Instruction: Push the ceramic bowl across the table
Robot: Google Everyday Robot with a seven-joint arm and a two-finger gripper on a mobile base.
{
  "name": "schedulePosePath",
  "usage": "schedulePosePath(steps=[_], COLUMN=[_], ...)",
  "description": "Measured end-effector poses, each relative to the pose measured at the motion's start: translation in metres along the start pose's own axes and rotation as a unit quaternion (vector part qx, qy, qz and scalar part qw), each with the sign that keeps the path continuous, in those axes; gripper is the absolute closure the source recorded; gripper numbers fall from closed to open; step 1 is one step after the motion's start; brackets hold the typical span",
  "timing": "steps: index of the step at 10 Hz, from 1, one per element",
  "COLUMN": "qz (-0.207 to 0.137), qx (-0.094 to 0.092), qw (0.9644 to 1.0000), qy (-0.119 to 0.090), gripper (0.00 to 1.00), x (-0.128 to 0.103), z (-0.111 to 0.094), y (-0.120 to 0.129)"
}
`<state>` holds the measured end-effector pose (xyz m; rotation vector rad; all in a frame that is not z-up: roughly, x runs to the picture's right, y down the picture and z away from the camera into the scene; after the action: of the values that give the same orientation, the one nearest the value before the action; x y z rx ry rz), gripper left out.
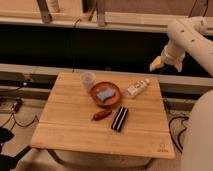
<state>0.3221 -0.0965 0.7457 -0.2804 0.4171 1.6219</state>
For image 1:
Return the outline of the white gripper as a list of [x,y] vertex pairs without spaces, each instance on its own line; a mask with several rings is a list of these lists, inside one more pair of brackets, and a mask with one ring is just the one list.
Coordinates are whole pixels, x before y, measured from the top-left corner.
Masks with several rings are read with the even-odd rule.
[[175,44],[173,41],[169,41],[161,52],[161,57],[156,57],[150,64],[150,71],[162,68],[164,63],[169,65],[175,65],[178,72],[182,71],[182,61],[185,57],[185,50]]

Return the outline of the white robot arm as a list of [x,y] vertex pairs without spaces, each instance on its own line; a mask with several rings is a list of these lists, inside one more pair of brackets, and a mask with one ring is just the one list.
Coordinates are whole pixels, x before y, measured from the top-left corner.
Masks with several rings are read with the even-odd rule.
[[[150,70],[169,64],[181,71],[188,53],[213,77],[213,41],[204,37],[206,30],[204,17],[172,21],[167,27],[169,42]],[[190,113],[180,171],[213,171],[213,89],[197,100]]]

